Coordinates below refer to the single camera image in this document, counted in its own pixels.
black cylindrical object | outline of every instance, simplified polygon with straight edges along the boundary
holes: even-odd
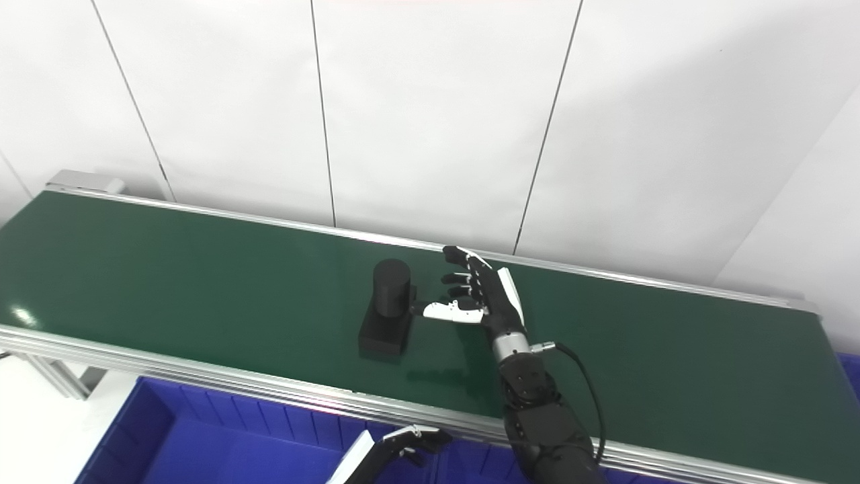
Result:
[[[373,269],[373,306],[380,316],[396,318],[409,310],[409,266],[385,259]]]

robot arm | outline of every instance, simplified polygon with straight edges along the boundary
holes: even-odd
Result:
[[[460,247],[449,245],[443,252],[446,261],[468,271],[442,277],[454,284],[448,290],[454,302],[416,302],[412,311],[484,329],[501,376],[505,431],[523,474],[537,484],[606,484],[591,438],[538,356],[556,345],[529,345],[510,272],[494,270]]]

white wall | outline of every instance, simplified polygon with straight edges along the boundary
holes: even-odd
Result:
[[[860,352],[851,105],[831,124],[860,84],[860,3],[586,0],[559,84],[579,5],[0,3],[0,220],[27,200],[17,178],[35,194],[96,171],[136,195],[803,293]],[[805,226],[826,236],[786,243]]]
[[[578,0],[316,0],[340,226],[510,252]]]
[[[169,189],[89,2],[0,2],[0,143],[31,193],[63,168]]]
[[[30,194],[9,168],[0,146],[0,226],[30,201]]]
[[[858,19],[586,2],[517,254],[712,282],[860,83]]]
[[[331,225],[310,2],[95,4],[177,201]]]
[[[860,89],[716,278],[815,301],[840,350],[860,350]]]

black block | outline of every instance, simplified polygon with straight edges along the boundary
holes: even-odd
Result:
[[[373,269],[373,296],[359,331],[359,348],[401,355],[409,338],[415,300],[409,266],[402,260],[385,259]]]

blue crate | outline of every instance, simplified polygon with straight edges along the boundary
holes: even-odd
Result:
[[[839,362],[842,363],[842,368],[845,369],[845,374],[848,376],[848,381],[854,387],[854,394],[860,400],[860,355],[848,355],[841,353]]]
[[[839,361],[860,399],[860,357]],[[77,484],[323,484],[364,429],[380,439],[395,427],[141,377]],[[455,440],[425,457],[425,468],[393,462],[377,484],[528,484],[508,448]],[[604,474],[610,484],[673,484]]]

